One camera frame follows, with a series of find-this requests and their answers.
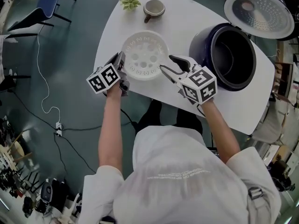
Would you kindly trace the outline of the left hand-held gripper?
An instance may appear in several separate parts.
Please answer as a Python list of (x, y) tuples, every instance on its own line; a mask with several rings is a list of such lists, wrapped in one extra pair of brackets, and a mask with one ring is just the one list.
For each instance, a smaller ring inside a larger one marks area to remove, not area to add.
[(87, 79), (87, 83), (95, 94), (107, 93), (116, 83), (122, 91), (122, 96), (128, 95), (129, 82), (126, 73), (122, 71), (126, 60), (124, 52), (113, 55), (103, 67), (92, 73)]

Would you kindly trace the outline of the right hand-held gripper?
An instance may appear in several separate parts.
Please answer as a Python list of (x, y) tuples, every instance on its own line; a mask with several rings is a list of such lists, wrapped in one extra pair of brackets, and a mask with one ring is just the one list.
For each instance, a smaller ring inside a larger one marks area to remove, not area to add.
[(179, 88), (178, 93), (192, 104), (202, 105), (217, 93), (217, 79), (207, 67), (201, 67), (196, 61), (183, 55), (169, 55), (181, 72), (176, 72), (165, 65), (160, 65), (161, 72)]

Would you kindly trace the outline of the white steamer tray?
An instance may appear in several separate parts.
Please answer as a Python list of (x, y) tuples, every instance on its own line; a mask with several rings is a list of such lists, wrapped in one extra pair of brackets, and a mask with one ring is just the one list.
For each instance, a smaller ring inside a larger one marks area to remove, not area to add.
[(124, 71), (140, 81), (149, 81), (162, 74), (160, 65), (168, 59), (169, 49), (160, 34), (143, 30), (126, 39), (122, 46), (126, 58)]

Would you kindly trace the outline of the black pot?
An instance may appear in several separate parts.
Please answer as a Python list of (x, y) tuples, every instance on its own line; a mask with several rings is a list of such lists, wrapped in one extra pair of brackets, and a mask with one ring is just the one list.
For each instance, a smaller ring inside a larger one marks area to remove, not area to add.
[(247, 87), (256, 71), (256, 55), (250, 39), (233, 26), (220, 28), (210, 47), (211, 64), (218, 85), (229, 91)]

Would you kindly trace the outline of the person's left forearm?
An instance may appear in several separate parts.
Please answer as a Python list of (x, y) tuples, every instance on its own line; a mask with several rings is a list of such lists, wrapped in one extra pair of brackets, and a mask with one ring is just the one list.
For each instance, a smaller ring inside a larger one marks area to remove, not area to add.
[(112, 166), (122, 171), (121, 89), (118, 84), (107, 91), (98, 155), (99, 166)]

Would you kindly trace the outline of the person's right forearm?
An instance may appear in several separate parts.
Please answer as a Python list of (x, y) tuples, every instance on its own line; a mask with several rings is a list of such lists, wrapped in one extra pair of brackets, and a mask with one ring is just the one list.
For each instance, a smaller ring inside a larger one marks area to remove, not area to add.
[(227, 163), (231, 157), (240, 152), (239, 143), (212, 100), (203, 103), (201, 108), (213, 135), (220, 159)]

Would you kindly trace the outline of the dark blue rice cooker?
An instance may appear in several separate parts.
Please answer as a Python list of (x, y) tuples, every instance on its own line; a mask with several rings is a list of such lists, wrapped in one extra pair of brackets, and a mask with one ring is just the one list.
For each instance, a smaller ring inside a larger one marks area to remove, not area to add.
[(282, 0), (226, 0), (224, 13), (228, 22), (207, 27), (197, 33), (189, 48), (189, 56), (201, 66), (206, 66), (214, 75), (210, 47), (214, 34), (220, 28), (233, 26), (248, 38), (253, 35), (267, 39), (286, 38), (295, 28), (293, 15)]

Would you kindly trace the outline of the person's black trousers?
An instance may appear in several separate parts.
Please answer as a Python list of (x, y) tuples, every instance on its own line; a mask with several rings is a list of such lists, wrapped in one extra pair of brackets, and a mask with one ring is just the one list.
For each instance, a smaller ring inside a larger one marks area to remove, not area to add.
[[(135, 125), (135, 133), (137, 134), (139, 131), (148, 126), (161, 126), (161, 109), (162, 103), (157, 100), (152, 100), (146, 113), (142, 116), (137, 125)], [(176, 124), (173, 126), (193, 129), (199, 132), (201, 135), (203, 134), (202, 123), (197, 116), (182, 109), (178, 109)]]

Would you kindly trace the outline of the small potted plant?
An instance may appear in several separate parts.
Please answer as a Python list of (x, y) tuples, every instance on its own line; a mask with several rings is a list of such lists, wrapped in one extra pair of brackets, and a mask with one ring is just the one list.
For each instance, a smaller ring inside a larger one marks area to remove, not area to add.
[(139, 0), (119, 0), (119, 2), (123, 7), (123, 10), (127, 11), (133, 11), (141, 5), (141, 2)]

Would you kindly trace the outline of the beige mug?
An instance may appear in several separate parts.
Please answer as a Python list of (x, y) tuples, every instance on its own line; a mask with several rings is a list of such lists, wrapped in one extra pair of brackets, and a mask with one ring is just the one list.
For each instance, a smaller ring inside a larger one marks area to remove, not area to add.
[(144, 23), (148, 23), (150, 19), (161, 17), (165, 13), (165, 5), (160, 0), (149, 0), (143, 6), (145, 13)]

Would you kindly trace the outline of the blue chair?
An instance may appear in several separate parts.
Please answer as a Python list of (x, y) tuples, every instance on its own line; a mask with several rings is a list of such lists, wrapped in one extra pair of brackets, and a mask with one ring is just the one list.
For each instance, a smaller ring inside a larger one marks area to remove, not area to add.
[(54, 26), (53, 24), (46, 23), (45, 21), (51, 19), (53, 16), (57, 17), (61, 20), (71, 23), (70, 19), (67, 19), (57, 13), (55, 13), (56, 7), (59, 7), (59, 0), (39, 0), (36, 8), (30, 12), (26, 17), (24, 17), (21, 21), (16, 21), (13, 25), (11, 25), (7, 30), (13, 31), (23, 28), (29, 28), (36, 24), (46, 25), (46, 26)]

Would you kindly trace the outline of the wooden side table white top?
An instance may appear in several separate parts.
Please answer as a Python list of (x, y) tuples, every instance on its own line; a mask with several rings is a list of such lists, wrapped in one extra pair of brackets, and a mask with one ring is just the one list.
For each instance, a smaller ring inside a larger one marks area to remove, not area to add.
[(276, 62), (272, 93), (276, 98), (299, 108), (299, 68), (296, 63)]

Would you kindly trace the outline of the beige chair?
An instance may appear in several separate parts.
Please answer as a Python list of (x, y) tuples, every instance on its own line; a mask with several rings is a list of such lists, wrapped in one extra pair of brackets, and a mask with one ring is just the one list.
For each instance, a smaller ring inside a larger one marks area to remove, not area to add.
[(251, 138), (267, 144), (275, 143), (281, 137), (287, 115), (288, 111), (279, 111), (277, 101), (270, 101), (263, 122), (256, 127)]

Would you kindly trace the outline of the person's white t-shirt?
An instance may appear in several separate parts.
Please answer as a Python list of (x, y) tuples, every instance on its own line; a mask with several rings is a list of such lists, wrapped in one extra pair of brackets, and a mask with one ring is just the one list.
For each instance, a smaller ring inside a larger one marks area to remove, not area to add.
[(227, 163), (195, 130), (149, 126), (133, 149), (128, 178), (101, 166), (84, 179), (78, 224), (273, 224), (281, 199), (255, 148)]

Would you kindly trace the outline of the wooden stool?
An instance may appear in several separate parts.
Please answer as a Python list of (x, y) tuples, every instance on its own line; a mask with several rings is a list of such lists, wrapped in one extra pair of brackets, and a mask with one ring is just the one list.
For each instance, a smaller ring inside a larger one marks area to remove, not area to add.
[(7, 154), (12, 159), (12, 162), (18, 163), (25, 158), (28, 158), (32, 155), (32, 152), (25, 153), (21, 143), (19, 141), (22, 138), (23, 131), (14, 139), (11, 145), (7, 148)]

